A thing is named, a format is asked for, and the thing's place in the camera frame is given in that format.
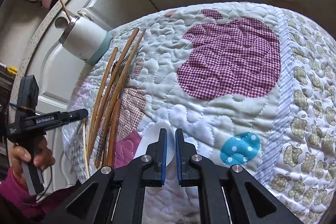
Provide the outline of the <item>magenta sleeve forearm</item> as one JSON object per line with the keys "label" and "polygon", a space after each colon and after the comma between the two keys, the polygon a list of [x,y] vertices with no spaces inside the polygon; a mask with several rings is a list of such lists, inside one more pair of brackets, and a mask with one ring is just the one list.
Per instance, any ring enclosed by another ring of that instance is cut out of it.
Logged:
{"label": "magenta sleeve forearm", "polygon": [[81,183],[53,192],[41,201],[17,181],[13,169],[8,170],[7,178],[1,183],[1,223],[39,223],[49,212],[61,205]]}

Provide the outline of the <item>person's left hand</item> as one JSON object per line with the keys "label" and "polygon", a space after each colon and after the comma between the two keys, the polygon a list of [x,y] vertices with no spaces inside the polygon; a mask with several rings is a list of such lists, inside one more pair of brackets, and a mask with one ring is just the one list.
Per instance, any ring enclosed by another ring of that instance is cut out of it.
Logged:
{"label": "person's left hand", "polygon": [[[34,166],[44,171],[49,166],[54,165],[55,158],[52,155],[52,151],[47,147],[47,139],[44,136],[41,136],[38,138],[38,141],[40,152],[34,156],[33,163]],[[19,145],[12,145],[9,149],[9,161],[13,168],[15,179],[21,186],[27,188],[22,163],[31,161],[30,153]]]}

